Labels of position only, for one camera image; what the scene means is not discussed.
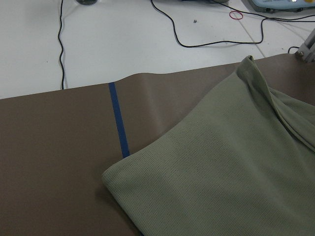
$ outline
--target thin cord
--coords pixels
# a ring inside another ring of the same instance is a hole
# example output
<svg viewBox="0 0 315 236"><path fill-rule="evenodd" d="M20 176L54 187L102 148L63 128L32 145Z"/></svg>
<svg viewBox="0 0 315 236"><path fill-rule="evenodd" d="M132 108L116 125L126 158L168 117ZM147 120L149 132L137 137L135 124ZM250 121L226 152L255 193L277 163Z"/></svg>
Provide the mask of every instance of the thin cord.
<svg viewBox="0 0 315 236"><path fill-rule="evenodd" d="M292 46L292 47L289 47L287 53L290 53L290 51L291 51L292 48L297 48L297 49L299 49L299 47Z"/></svg>
<svg viewBox="0 0 315 236"><path fill-rule="evenodd" d="M313 17L315 15L309 15L309 16L305 16L305 17L300 17L300 18L294 18L294 19L284 19L284 18L276 18L276 17L267 17L267 16L264 16L264 15L260 15L260 14L257 14L257 13L251 13L251 12L246 12L246 11L240 11L238 9L235 9L233 7L230 7L228 5L225 5L223 3L220 3L220 2L217 2L215 0L212 0L222 6L225 6L227 8L230 8L234 11L238 11L238 12L241 12L241 13L244 13L244 14L249 14L249 15L255 15L255 16L260 16L260 17L263 17L263 19L261 20L260 22L260 32L261 32L261 40L260 41L257 41L257 42L239 42L239 41L230 41L230 40L222 40L222 41L217 41L217 42L211 42L211 43L205 43L205 44L199 44L199 45L185 45L183 43L180 42L178 36L177 36L177 33L176 33L176 29L175 29L175 23L174 23L174 20L169 16L167 15L164 11L160 10L159 8L157 8L155 6L155 4L153 3L153 0L150 0L151 1L151 4L153 6L153 8L162 13L163 15L165 15L168 19L171 20L172 22L172 25L173 25L173 31L174 31L174 35L175 35L175 38L176 38L176 41L179 45L181 45L182 47L185 47L185 48L197 48L197 47L203 47L203 46L208 46L208 45L213 45L213 44L218 44L218 43L235 43L235 44L260 44L262 43L262 41L264 40L264 30L263 30L263 22L265 20L272 20L272 21L279 21L279 22L315 22L315 21L299 21L299 20L302 20L302 19L305 19L305 18L309 18L309 17Z"/></svg>
<svg viewBox="0 0 315 236"><path fill-rule="evenodd" d="M63 29L63 0L61 0L61 5L60 5L60 28L59 28L59 33L58 33L58 41L60 43L60 46L61 46L61 53L60 53L60 56L59 56L59 63L60 63L60 66L61 66L61 69L63 71L63 79L62 79L62 82L61 82L61 87L62 87L62 90L64 90L64 67L63 67L63 61L62 61L62 56L63 56L63 52L64 52L64 49L63 49L63 43L61 42L61 39L60 39L60 34L61 34L61 30Z"/></svg>

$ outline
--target red loop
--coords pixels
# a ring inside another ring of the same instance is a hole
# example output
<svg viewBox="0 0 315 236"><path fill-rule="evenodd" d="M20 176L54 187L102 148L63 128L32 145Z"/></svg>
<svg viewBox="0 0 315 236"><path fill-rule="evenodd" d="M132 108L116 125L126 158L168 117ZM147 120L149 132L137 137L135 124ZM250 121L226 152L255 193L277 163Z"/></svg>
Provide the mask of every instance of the red loop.
<svg viewBox="0 0 315 236"><path fill-rule="evenodd" d="M240 14L242 17L241 18L235 18L235 17L233 17L233 16L231 16L231 13L232 12L236 12L236 13L238 13L238 14ZM239 12L239 11L231 11L230 13L229 13L229 15L230 15L230 17L233 19L233 20L242 20L242 18L244 17L243 16L243 14L241 13L241 12Z"/></svg>

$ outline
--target light blue device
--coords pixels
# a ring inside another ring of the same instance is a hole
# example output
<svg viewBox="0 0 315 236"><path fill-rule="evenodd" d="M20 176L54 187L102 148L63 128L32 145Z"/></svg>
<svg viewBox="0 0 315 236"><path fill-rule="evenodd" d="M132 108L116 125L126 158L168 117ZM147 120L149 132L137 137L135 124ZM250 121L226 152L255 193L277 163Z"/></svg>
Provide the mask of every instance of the light blue device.
<svg viewBox="0 0 315 236"><path fill-rule="evenodd" d="M249 0L255 11L274 13L277 11L302 11L315 7L315 0Z"/></svg>

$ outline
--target blue stripe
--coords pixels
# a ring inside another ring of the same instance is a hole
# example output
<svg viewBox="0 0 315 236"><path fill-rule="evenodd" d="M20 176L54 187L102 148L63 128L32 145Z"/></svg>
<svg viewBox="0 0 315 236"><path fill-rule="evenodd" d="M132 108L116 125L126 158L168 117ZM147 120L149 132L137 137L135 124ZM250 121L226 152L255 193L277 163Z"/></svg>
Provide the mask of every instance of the blue stripe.
<svg viewBox="0 0 315 236"><path fill-rule="evenodd" d="M122 149L123 158L125 158L129 156L130 153L129 153L129 147L128 147L127 137L125 133L125 128L124 128L122 113L120 111L120 106L118 102L117 91L116 91L116 87L114 83L109 83L108 86L109 86L110 96L112 98L112 104L113 104L116 126L117 126L119 141L120 141L120 147Z"/></svg>

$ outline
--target white surface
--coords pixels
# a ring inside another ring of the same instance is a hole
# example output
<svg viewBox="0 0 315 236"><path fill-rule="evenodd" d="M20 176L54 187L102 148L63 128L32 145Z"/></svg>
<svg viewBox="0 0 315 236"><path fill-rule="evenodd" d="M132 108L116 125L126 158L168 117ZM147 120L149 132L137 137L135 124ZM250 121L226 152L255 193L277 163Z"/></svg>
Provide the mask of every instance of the white surface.
<svg viewBox="0 0 315 236"><path fill-rule="evenodd" d="M184 44L218 40L258 39L259 20L229 17L230 10L207 1L154 0L174 19ZM61 0L0 2L0 98L60 89L61 48L57 40ZM231 6L247 10L240 0ZM277 13L274 16L315 14ZM149 0L99 0L82 6L64 0L62 41L66 88L120 80L140 72L169 73L285 53L300 46L313 23L293 26L265 24L265 42L255 45L220 44L183 48L174 38L171 22Z"/></svg>

